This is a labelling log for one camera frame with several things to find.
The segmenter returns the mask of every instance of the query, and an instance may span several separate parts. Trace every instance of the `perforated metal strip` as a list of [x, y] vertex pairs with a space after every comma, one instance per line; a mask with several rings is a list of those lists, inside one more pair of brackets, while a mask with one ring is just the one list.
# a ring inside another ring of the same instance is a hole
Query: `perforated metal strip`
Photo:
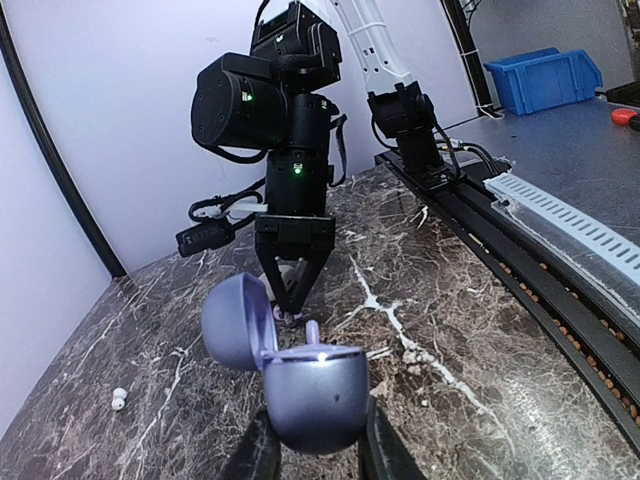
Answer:
[[513, 174], [486, 180], [485, 186], [499, 200], [537, 213], [640, 286], [640, 248], [622, 235]]

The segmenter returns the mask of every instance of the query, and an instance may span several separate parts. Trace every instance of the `marble tabletop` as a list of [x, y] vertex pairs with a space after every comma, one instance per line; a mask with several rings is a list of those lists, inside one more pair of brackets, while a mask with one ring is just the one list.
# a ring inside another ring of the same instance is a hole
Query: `marble tabletop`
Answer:
[[[307, 302], [323, 340], [370, 352], [372, 394], [432, 479], [640, 479], [640, 461], [536, 322], [386, 170], [330, 194], [337, 248]], [[0, 441], [0, 478], [215, 478], [262, 405], [259, 374], [214, 363], [209, 290], [260, 274], [252, 229], [113, 285]], [[279, 325], [280, 346], [303, 329]], [[111, 392], [130, 391], [111, 409]], [[355, 479], [352, 448], [284, 450], [283, 479]]]

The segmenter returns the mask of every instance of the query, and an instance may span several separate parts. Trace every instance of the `blue bin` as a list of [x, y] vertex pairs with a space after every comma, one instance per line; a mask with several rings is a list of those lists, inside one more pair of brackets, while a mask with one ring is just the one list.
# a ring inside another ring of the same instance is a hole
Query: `blue bin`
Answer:
[[547, 48], [485, 65], [502, 106], [516, 115], [582, 102], [602, 87], [602, 73], [584, 50]]

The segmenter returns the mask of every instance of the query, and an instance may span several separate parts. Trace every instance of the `black pole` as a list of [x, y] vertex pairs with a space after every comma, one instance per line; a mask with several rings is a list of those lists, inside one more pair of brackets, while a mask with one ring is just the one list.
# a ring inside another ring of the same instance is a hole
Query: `black pole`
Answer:
[[464, 60], [464, 68], [473, 87], [473, 96], [476, 99], [480, 115], [493, 114], [493, 101], [489, 93], [487, 79], [484, 76], [482, 62], [478, 49], [471, 36], [471, 30], [467, 25], [467, 17], [464, 13], [460, 0], [440, 0], [447, 14], [449, 25], [453, 30], [453, 36], [458, 46], [458, 51]]
[[42, 151], [49, 170], [51, 170], [51, 174], [62, 191], [69, 208], [71, 208], [73, 215], [76, 217], [76, 220], [82, 227], [82, 230], [84, 230], [91, 245], [93, 245], [93, 248], [100, 257], [100, 260], [102, 260], [102, 263], [104, 263], [104, 266], [109, 270], [112, 277], [118, 279], [126, 276], [126, 270], [120, 263], [120, 260], [118, 260], [115, 252], [111, 249], [109, 242], [100, 230], [93, 215], [91, 215], [89, 208], [84, 203], [44, 123], [44, 119], [40, 114], [24, 70], [20, 64], [15, 45], [13, 44], [2, 3], [0, 3], [0, 50], [2, 50], [7, 71], [11, 77], [11, 82], [13, 83], [18, 99], [20, 100], [20, 105], [22, 105], [22, 110], [29, 121], [31, 131], [38, 142], [38, 146]]

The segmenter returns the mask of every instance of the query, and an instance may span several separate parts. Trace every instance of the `gray table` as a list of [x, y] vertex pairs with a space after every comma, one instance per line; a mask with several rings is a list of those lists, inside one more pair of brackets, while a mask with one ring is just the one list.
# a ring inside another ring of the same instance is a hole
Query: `gray table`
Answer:
[[507, 112], [449, 134], [515, 160], [515, 175], [640, 245], [640, 133], [614, 125], [615, 108], [596, 99], [525, 117]]

